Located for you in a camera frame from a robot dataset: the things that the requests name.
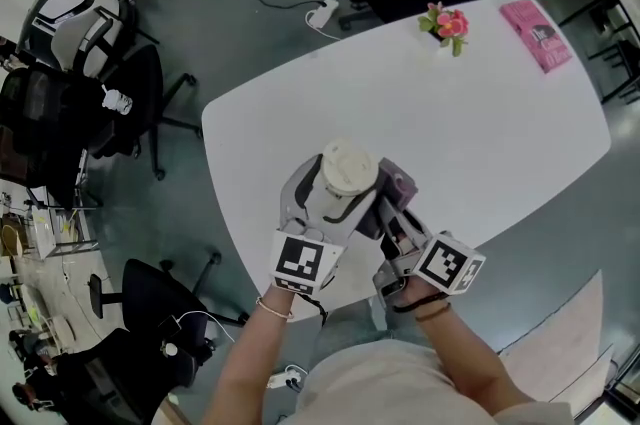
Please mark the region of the white paper cup with lid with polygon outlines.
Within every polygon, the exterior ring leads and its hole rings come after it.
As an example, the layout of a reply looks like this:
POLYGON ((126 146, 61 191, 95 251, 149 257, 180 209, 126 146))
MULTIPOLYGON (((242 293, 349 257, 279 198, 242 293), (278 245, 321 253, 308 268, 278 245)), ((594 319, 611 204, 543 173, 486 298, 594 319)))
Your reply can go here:
POLYGON ((329 194, 345 208, 369 191, 378 178, 378 163, 351 141, 338 138, 322 152, 321 175, 329 194))

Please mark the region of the grey cloth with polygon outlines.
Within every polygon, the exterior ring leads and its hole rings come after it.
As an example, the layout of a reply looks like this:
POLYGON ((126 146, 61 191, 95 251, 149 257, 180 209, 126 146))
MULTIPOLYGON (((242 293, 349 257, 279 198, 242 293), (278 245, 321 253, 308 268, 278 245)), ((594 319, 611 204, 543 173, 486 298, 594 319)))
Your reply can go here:
POLYGON ((369 239, 377 240, 391 231, 389 224, 405 211, 418 188, 408 173, 388 158, 382 158, 378 164, 373 191, 373 202, 356 231, 369 239))

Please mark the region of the person's beige shirt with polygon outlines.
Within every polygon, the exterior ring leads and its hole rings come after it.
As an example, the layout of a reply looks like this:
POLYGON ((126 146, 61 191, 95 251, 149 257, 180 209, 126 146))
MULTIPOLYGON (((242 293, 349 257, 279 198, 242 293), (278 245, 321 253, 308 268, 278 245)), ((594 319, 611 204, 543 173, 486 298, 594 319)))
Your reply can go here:
POLYGON ((309 373, 282 425, 574 425, 566 403, 529 402, 492 416, 460 394, 434 350, 398 340, 346 348, 309 373))

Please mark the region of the white power strip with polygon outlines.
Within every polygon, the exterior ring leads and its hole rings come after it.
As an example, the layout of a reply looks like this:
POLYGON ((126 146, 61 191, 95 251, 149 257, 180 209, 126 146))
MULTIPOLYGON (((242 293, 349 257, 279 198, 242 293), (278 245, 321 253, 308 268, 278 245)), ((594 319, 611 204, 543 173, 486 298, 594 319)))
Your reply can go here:
POLYGON ((287 365, 281 372, 274 373, 267 382, 268 389, 279 389, 287 387, 299 393, 308 371, 297 364, 287 365))
POLYGON ((314 10, 309 11, 305 21, 313 29, 322 29, 339 7, 337 0, 323 0, 314 10))

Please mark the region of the metal rack with clutter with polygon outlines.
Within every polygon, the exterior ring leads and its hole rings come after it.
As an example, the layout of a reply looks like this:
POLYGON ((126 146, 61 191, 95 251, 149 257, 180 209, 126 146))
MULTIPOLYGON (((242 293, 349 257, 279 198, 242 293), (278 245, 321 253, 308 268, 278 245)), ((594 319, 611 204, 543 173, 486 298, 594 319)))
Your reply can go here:
POLYGON ((28 191, 22 202, 0 193, 0 210, 12 214, 25 229, 27 245, 22 255, 37 255, 39 260, 97 251, 86 213, 93 207, 65 210, 44 188, 28 191))

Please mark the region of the person's right forearm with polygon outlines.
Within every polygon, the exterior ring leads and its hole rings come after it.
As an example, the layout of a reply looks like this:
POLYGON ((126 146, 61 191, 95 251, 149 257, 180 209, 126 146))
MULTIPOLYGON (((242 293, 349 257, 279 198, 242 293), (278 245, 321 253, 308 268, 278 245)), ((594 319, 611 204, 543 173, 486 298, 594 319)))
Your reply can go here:
POLYGON ((494 416, 532 399, 507 373, 499 356, 442 299, 414 309, 418 326, 459 393, 494 416))

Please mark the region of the black phone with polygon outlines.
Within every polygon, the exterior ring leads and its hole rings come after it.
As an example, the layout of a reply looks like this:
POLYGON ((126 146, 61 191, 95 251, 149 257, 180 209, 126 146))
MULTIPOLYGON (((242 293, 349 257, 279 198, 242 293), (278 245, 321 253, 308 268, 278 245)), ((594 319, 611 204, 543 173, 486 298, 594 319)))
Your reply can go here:
POLYGON ((181 325, 173 315, 169 315, 157 327, 157 334, 163 340, 176 336, 180 331, 181 325))

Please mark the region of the dark dining chair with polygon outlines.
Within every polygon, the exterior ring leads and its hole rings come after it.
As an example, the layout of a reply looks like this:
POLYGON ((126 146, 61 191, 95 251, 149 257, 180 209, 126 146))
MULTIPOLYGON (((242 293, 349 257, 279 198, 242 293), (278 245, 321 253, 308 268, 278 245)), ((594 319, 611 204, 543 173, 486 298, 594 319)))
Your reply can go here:
MULTIPOLYGON (((615 29, 613 34, 631 29, 640 44, 640 0, 591 0, 563 19, 559 23, 559 27, 562 28, 568 25, 583 14, 609 5, 613 7, 619 6, 626 17, 626 22, 615 29)), ((593 60, 598 57, 608 61, 616 58, 617 61, 613 68, 623 67, 627 73, 627 78, 612 91, 605 93, 601 97, 600 103, 604 105, 615 97, 627 98, 633 93, 636 93, 636 97, 632 98, 630 103, 640 100, 640 46, 635 47, 628 40, 618 40, 592 54, 588 59, 593 60)))

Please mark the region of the pink book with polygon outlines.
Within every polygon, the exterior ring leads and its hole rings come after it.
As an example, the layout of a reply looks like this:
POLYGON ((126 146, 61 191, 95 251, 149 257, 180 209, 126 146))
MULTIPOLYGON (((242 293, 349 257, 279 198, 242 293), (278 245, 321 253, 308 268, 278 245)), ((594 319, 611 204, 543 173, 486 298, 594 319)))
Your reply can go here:
POLYGON ((557 29, 532 0, 512 1, 499 11, 545 74, 572 58, 557 29))

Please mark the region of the beige rug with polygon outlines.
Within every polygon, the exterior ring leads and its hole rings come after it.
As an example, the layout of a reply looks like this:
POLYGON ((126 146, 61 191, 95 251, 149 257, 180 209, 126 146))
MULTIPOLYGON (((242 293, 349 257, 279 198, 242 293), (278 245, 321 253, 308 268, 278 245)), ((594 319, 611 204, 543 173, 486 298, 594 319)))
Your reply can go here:
POLYGON ((585 285, 499 353, 514 383, 541 402, 566 403, 578 417, 604 392, 614 346, 601 346, 603 278, 585 285))

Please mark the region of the white plastic drink with straw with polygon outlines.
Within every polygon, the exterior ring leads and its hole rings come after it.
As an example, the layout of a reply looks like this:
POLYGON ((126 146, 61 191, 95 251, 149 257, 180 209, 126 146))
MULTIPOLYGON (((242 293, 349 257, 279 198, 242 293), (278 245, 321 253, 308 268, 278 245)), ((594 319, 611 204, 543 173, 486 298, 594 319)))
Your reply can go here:
POLYGON ((105 85, 102 86, 104 92, 104 98, 102 106, 111 111, 118 112, 119 114, 126 116, 131 111, 133 101, 130 97, 121 93, 117 89, 108 89, 105 85))

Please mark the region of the black mesh office chair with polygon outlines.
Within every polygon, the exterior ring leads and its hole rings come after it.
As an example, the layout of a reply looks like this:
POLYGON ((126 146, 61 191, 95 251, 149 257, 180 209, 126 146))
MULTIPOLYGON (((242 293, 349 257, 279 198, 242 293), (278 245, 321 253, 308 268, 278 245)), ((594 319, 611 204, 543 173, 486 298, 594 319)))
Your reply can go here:
POLYGON ((74 206, 82 152, 109 124, 101 82, 37 63, 0 87, 0 180, 74 206))

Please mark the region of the pink potted flowers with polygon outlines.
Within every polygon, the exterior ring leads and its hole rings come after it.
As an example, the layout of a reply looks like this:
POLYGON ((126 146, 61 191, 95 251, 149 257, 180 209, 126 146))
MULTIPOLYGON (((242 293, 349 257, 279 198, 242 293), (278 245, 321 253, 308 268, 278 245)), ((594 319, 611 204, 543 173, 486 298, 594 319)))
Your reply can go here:
POLYGON ((429 3, 427 12, 417 21, 420 31, 433 36, 441 48, 449 48, 453 57, 462 54, 469 21, 461 10, 446 8, 441 2, 429 3))

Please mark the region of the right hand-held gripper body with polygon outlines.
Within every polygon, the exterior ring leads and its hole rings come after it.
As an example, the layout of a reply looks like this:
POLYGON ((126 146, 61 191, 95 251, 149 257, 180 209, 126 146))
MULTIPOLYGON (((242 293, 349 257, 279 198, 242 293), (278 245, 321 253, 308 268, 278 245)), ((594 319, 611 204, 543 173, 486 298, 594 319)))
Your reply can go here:
POLYGON ((438 298, 463 294, 486 261, 484 255, 444 233, 419 235, 416 240, 384 235, 380 247, 384 261, 373 283, 384 306, 406 288, 410 277, 430 284, 438 298))

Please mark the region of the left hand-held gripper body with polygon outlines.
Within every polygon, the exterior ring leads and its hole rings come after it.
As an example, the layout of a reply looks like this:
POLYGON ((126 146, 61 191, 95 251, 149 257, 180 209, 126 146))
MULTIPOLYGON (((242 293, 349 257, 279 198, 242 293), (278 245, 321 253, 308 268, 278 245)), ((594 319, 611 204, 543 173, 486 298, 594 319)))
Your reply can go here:
POLYGON ((315 296, 335 275, 351 237, 351 222, 306 223, 288 217, 273 235, 270 274, 274 286, 315 296))

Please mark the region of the person's left forearm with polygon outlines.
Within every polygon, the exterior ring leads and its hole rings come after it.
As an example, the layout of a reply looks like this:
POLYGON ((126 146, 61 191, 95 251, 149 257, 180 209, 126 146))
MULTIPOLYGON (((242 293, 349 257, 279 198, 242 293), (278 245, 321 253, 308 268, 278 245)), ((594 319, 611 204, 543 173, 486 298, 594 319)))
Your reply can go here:
POLYGON ((226 358, 201 425, 261 425, 267 382, 278 360, 295 294, 274 286, 260 297, 226 358))

